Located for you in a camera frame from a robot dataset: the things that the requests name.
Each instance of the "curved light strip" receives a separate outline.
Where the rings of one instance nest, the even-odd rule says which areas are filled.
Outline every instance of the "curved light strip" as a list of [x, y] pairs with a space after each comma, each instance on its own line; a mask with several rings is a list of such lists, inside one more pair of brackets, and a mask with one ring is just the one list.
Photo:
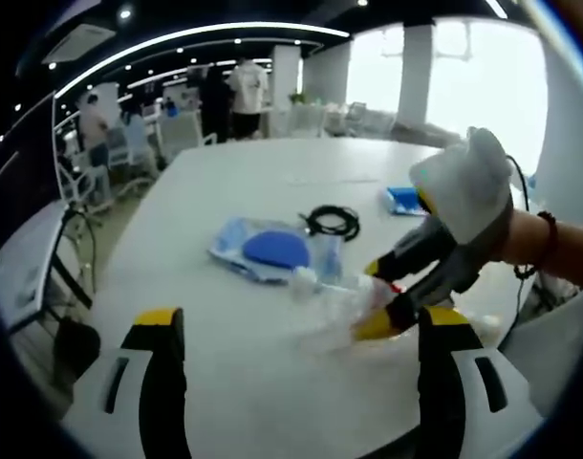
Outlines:
[[173, 33], [167, 33], [166, 35], [157, 36], [156, 38], [152, 38], [147, 41], [143, 41], [138, 45], [131, 46], [119, 53], [111, 55], [104, 60], [101, 60], [95, 66], [89, 68], [76, 78], [72, 79], [69, 83], [67, 83], [60, 91], [55, 94], [55, 98], [61, 98], [66, 93], [68, 93], [74, 86], [78, 83], [83, 81], [85, 78], [89, 77], [90, 75], [96, 73], [97, 71], [105, 68], [107, 65], [114, 63], [116, 60], [120, 60], [127, 55], [131, 55], [132, 53], [136, 53], [137, 51], [144, 50], [145, 48], [149, 48], [150, 46], [157, 45], [159, 43], [163, 43], [164, 41], [174, 40], [175, 38], [181, 38], [182, 36], [189, 36], [195, 35], [197, 33], [206, 33], [206, 32], [216, 32], [216, 31], [228, 31], [234, 29], [291, 29], [296, 31], [305, 31], [305, 32], [316, 32], [316, 33], [326, 33], [329, 35], [341, 36], [342, 38], [348, 38], [349, 34], [343, 31], [337, 31], [335, 29], [328, 29], [325, 27], [317, 27], [317, 26], [307, 26], [305, 24], [293, 24], [289, 22], [262, 22], [262, 21], [253, 21], [253, 22], [231, 22], [227, 24], [213, 24], [210, 26], [202, 26], [202, 27], [195, 27], [193, 29], [186, 29], [184, 31], [178, 31]]

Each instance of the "bracelet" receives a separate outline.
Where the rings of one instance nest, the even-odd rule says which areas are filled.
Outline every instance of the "bracelet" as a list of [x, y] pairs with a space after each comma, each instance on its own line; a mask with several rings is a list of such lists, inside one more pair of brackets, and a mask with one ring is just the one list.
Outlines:
[[517, 279], [525, 280], [536, 274], [536, 272], [539, 271], [547, 261], [547, 257], [557, 248], [559, 232], [557, 230], [557, 221], [555, 220], [555, 217], [553, 217], [551, 213], [545, 211], [538, 212], [538, 216], [545, 219], [549, 224], [549, 239], [542, 254], [538, 258], [538, 261], [531, 268], [526, 271], [521, 271], [518, 266], [514, 267], [514, 275], [516, 275]]

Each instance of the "human arm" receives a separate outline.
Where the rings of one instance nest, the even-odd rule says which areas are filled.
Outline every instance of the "human arm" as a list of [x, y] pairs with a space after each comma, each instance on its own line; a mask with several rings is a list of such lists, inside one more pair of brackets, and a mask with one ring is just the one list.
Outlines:
[[[583, 227], [556, 222], [557, 242], [541, 271], [583, 287]], [[549, 223], [541, 217], [515, 210], [508, 237], [495, 257], [511, 265], [536, 263], [549, 241]]]

